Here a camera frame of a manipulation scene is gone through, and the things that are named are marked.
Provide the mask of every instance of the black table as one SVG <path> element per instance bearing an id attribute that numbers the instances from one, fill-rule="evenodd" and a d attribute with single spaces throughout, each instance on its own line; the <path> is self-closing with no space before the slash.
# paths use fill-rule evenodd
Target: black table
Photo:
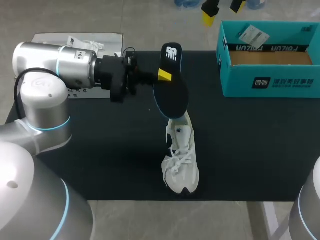
<path id="1" fill-rule="evenodd" d="M 157 72 L 160 52 L 138 57 Z M 185 51 L 182 75 L 200 171 L 190 198 L 163 182 L 168 120 L 149 86 L 124 104 L 70 100 L 71 142 L 39 158 L 87 200 L 294 201 L 320 156 L 320 99 L 225 98 L 213 51 Z"/>

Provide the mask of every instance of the shoe insole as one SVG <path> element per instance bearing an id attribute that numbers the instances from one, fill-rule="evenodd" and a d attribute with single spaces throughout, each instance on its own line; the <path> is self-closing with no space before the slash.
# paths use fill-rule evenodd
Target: shoe insole
<path id="1" fill-rule="evenodd" d="M 181 118 L 189 104 L 188 87 L 181 76 L 182 55 L 179 43 L 163 45 L 158 81 L 153 85 L 155 102 L 169 119 Z"/>

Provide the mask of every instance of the teal shoe box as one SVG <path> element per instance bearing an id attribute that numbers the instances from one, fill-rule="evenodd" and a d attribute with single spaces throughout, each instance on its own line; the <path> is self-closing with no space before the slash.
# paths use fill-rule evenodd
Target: teal shoe box
<path id="1" fill-rule="evenodd" d="M 247 44 L 251 26 L 261 32 Z M 216 57 L 225 97 L 320 98 L 318 22 L 222 21 Z"/>

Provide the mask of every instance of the white shoelace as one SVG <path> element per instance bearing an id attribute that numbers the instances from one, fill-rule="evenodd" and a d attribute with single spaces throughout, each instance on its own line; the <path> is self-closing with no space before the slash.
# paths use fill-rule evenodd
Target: white shoelace
<path id="1" fill-rule="evenodd" d="M 166 175 L 168 171 L 171 171 L 172 173 L 176 174 L 179 172 L 179 169 L 182 166 L 182 164 L 192 164 L 191 154 L 193 153 L 193 148 L 189 150 L 189 147 L 187 146 L 185 148 L 179 148 L 175 152 L 172 148 L 173 146 L 169 148 L 172 157 L 168 158 L 167 160 L 164 160 L 165 162 L 169 162 L 167 163 L 163 174 L 163 181 L 165 182 L 166 186 L 168 186 L 166 182 Z"/>

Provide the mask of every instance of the gray floor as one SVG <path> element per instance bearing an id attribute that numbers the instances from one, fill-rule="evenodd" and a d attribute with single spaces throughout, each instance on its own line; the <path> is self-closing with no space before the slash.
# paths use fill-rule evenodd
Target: gray floor
<path id="1" fill-rule="evenodd" d="M 126 46 L 159 50 L 178 42 L 185 50 L 215 50 L 221 20 L 320 21 L 319 0 L 269 0 L 262 10 L 233 14 L 221 0 L 213 27 L 202 27 L 200 9 L 178 9 L 173 0 L 0 0 L 0 124 L 13 104 L 12 54 L 36 33 L 124 33 Z M 90 202 L 95 240 L 263 240 L 263 224 L 246 202 Z M 292 203 L 276 203 L 279 221 Z"/>

